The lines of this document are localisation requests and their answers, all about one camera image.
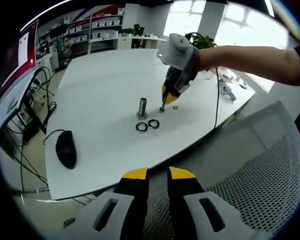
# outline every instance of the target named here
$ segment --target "computer mouse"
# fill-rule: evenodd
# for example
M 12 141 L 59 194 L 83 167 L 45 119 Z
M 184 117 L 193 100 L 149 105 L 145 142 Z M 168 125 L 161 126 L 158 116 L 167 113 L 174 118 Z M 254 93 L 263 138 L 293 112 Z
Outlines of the computer mouse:
M 55 144 L 58 159 L 68 169 L 73 169 L 77 162 L 77 152 L 72 131 L 63 131 Z

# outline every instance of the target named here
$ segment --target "washer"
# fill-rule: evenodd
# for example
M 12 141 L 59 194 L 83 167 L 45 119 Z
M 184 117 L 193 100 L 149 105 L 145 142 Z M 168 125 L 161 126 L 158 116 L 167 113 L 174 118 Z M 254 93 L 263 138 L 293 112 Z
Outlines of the washer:
M 139 126 L 141 126 L 141 125 L 143 125 L 143 126 L 145 127 L 144 130 L 141 130 L 141 129 L 139 128 Z M 147 125 L 146 123 L 144 123 L 144 122 L 139 122 L 139 123 L 137 123 L 137 124 L 135 125 L 135 129 L 136 129 L 139 133 L 145 133 L 146 131 L 148 131 L 148 125 Z
M 151 119 L 151 120 L 148 121 L 148 125 L 152 129 L 157 129 L 160 126 L 160 122 L 156 119 Z

